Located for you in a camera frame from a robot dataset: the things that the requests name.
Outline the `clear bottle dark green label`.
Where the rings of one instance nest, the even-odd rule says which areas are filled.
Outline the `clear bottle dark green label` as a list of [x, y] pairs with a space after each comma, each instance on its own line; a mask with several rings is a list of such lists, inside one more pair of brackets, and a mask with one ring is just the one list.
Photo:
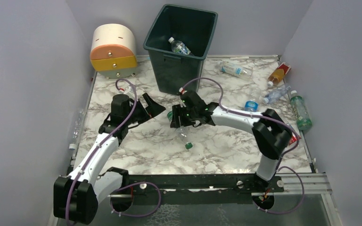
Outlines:
[[171, 50], [174, 53], [194, 56], [194, 54], [189, 50], [189, 48], [179, 40], [176, 40], [174, 37], [170, 37], [168, 42], [171, 44]]

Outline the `clear bottle light blue label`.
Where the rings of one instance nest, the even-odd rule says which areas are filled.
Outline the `clear bottle light blue label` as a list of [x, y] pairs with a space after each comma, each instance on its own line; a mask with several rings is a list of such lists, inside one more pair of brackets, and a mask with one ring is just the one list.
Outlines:
[[224, 61], [219, 64], [220, 70], [237, 77], [250, 76], [253, 74], [251, 69], [242, 67], [236, 63]]

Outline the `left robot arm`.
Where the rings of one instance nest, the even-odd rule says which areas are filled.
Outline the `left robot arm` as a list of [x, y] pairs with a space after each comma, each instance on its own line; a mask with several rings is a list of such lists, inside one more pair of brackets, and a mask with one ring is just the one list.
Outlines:
[[99, 204], [125, 183], [127, 171], [116, 169], [99, 174], [111, 154], [118, 149], [130, 124], [141, 125], [164, 112], [166, 108], [147, 93], [142, 95], [147, 106], [126, 94], [114, 95], [111, 111], [98, 130], [94, 145], [82, 162], [68, 174], [59, 176], [53, 187], [53, 215], [68, 223], [90, 224]]

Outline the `dark green plastic bin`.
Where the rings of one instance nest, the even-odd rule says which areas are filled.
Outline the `dark green plastic bin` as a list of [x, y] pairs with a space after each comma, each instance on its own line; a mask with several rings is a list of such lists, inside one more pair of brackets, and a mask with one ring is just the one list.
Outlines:
[[171, 4], [161, 8], [143, 44], [159, 91], [176, 95], [184, 85], [198, 91], [217, 19], [213, 11]]

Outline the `green tea bottle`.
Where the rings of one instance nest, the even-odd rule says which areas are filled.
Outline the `green tea bottle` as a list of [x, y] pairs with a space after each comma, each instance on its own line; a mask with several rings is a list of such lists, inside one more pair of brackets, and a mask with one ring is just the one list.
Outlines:
[[297, 127], [301, 131], [307, 131], [313, 126], [313, 123], [305, 106], [304, 99], [296, 90], [292, 90], [290, 94], [290, 104], [296, 116]]

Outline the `cream orange drawer box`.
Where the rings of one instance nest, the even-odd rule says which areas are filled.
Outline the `cream orange drawer box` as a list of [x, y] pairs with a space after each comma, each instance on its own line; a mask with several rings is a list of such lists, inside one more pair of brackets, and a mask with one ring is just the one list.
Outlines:
[[103, 24], [93, 34], [90, 62], [96, 72], [107, 79], [135, 76], [137, 73], [136, 40], [122, 24]]

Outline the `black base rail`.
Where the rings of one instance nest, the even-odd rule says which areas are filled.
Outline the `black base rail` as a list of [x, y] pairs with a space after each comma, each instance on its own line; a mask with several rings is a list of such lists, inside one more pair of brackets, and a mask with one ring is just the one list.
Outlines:
[[71, 202], [86, 210], [96, 209], [109, 196], [120, 206], [251, 204], [258, 201], [252, 194], [260, 193], [269, 195], [273, 205], [272, 193], [284, 191], [281, 181], [275, 176], [265, 182], [255, 174], [130, 175], [111, 168], [95, 184], [77, 183]]

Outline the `amber tea bottle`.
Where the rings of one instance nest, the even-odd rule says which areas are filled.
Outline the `amber tea bottle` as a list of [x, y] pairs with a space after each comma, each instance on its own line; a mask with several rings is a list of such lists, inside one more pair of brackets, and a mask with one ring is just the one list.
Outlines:
[[291, 66], [285, 62], [282, 62], [268, 77], [267, 88], [273, 88], [277, 86], [291, 70]]

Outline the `red cap bottle right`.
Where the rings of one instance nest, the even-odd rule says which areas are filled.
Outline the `red cap bottle right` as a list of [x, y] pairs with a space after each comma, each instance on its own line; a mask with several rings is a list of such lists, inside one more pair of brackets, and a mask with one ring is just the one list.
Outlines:
[[292, 147], [297, 141], [301, 140], [301, 136], [299, 134], [299, 131], [294, 126], [292, 126], [290, 123], [287, 123], [287, 125], [297, 133], [297, 135], [295, 133], [292, 133], [292, 137], [288, 143], [288, 147]]

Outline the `aluminium frame rail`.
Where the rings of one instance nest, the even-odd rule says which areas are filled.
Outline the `aluminium frame rail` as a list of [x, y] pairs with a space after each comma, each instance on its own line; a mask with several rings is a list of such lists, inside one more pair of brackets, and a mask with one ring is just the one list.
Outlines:
[[261, 189], [254, 183], [253, 174], [189, 174], [189, 175], [130, 175], [124, 180], [109, 172], [99, 177], [92, 186], [92, 196], [100, 202], [107, 197], [133, 197], [160, 191], [175, 192], [233, 192], [253, 196], [332, 194], [333, 190], [324, 173], [280, 173]]

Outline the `clear bottle green white label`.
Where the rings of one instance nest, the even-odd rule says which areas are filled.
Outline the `clear bottle green white label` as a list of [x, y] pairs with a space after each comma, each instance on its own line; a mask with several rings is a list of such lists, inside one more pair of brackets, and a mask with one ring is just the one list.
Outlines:
[[179, 128], [174, 128], [174, 129], [175, 129], [175, 133], [177, 134], [177, 137], [183, 143], [183, 146], [185, 147], [185, 149], [186, 150], [191, 149], [193, 147], [193, 144], [188, 139], [188, 130], [183, 126], [180, 126]]

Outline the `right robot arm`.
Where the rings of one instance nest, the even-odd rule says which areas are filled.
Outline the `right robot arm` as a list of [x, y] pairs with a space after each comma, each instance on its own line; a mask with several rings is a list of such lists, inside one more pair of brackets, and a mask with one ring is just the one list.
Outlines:
[[167, 117], [171, 128], [201, 125], [226, 126], [254, 136], [262, 156], [254, 173], [254, 183], [261, 189], [269, 187], [282, 152], [292, 138], [292, 129], [272, 109], [265, 112], [244, 112], [227, 109], [217, 102], [205, 103], [194, 91], [180, 95], [181, 103], [173, 105]]

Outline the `crumpled clear bottle white cap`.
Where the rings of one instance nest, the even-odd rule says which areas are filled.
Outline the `crumpled clear bottle white cap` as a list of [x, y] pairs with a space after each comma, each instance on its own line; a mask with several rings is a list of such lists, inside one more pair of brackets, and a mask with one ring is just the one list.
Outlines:
[[271, 92], [269, 92], [267, 95], [263, 97], [262, 102], [264, 104], [273, 104], [279, 99], [281, 99], [283, 96], [285, 96], [288, 91], [291, 89], [289, 85], [282, 85], [280, 87], [275, 88]]

